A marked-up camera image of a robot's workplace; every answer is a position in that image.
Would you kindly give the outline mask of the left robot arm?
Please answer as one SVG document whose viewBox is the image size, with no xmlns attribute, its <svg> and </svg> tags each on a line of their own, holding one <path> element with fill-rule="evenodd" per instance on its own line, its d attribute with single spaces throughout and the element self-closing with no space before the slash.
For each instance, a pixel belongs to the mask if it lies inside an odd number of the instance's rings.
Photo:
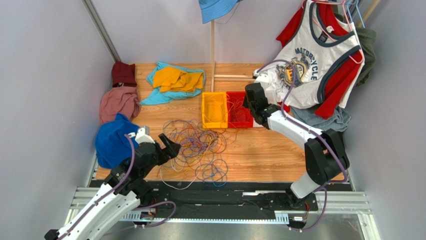
<svg viewBox="0 0 426 240">
<path fill-rule="evenodd" d="M 154 189 L 145 177 L 155 166 L 161 166 L 179 155 L 181 145 L 164 134 L 160 146 L 141 128 L 125 134 L 131 156 L 112 169 L 94 197 L 60 229 L 50 229 L 46 240 L 99 240 L 131 211 L 155 209 L 161 205 L 177 205 L 171 200 L 154 201 Z"/>
</svg>

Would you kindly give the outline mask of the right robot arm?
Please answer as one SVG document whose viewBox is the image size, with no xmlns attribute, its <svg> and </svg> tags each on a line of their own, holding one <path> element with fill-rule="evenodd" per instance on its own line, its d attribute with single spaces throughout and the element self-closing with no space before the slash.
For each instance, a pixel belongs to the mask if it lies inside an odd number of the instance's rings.
<svg viewBox="0 0 426 240">
<path fill-rule="evenodd" d="M 289 208 L 304 205 L 309 195 L 339 174 L 347 181 L 350 162 L 337 131 L 309 126 L 287 114 L 282 106 L 270 104 L 258 82 L 245 86 L 242 105 L 258 125 L 284 135 L 304 150 L 306 172 L 285 190 L 284 202 Z"/>
</svg>

